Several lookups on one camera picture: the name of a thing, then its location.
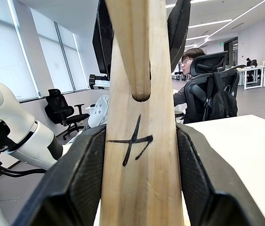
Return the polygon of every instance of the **eyeglasses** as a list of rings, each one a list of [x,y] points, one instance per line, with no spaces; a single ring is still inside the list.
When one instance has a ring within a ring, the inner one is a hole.
[[[182,61],[181,64],[182,64],[182,65],[186,65],[186,63],[187,63],[188,61],[190,61],[190,60],[193,60],[193,59],[186,59],[186,60]]]

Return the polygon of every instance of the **black marker writing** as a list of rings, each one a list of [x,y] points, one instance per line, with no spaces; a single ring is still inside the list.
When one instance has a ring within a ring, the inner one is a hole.
[[[144,137],[144,138],[140,138],[140,139],[137,138],[138,129],[140,127],[140,121],[141,121],[141,115],[137,119],[137,125],[136,125],[136,128],[134,130],[134,133],[132,135],[132,138],[130,140],[108,140],[107,141],[107,142],[112,142],[112,143],[128,144],[128,149],[127,149],[127,152],[126,152],[124,161],[123,161],[123,166],[126,166],[127,165],[127,162],[128,162],[129,156],[130,156],[130,152],[131,152],[132,144],[147,142],[146,147],[135,158],[135,160],[138,160],[142,156],[142,154],[144,153],[144,151],[146,150],[146,148],[149,146],[149,144],[153,141],[153,136],[152,135],[147,136],[147,137]]]

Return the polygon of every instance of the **black cable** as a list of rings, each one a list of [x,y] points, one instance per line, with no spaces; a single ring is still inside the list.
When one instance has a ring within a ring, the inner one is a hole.
[[[2,163],[0,162],[0,173],[4,174],[6,176],[9,176],[9,177],[13,177],[13,178],[23,177],[23,176],[27,176],[27,175],[34,174],[34,173],[46,173],[46,170],[44,170],[44,169],[31,169],[31,170],[25,170],[25,171],[15,171],[15,170],[10,170],[10,169],[4,168],[1,165],[2,165]]]
[[[15,174],[33,174],[33,173],[46,173],[47,171],[45,169],[30,169],[30,170],[25,170],[25,171],[15,171],[15,170],[9,170],[7,168],[4,168],[1,166],[2,163],[0,162],[0,169],[9,172],[9,173],[15,173]]]

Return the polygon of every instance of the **dark hair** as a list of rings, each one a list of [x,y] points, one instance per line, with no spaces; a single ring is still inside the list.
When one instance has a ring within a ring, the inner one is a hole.
[[[188,49],[183,54],[182,61],[187,59],[187,58],[195,59],[196,57],[199,57],[202,55],[206,55],[206,54],[204,53],[204,51],[201,48],[191,48],[191,49]]]

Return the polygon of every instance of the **black backpack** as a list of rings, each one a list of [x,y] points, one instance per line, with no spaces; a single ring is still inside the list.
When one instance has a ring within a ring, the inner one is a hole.
[[[238,112],[237,100],[234,92],[231,92],[230,85],[227,85],[224,90],[218,91],[212,97],[213,86],[214,79],[210,77],[203,121],[236,117]]]

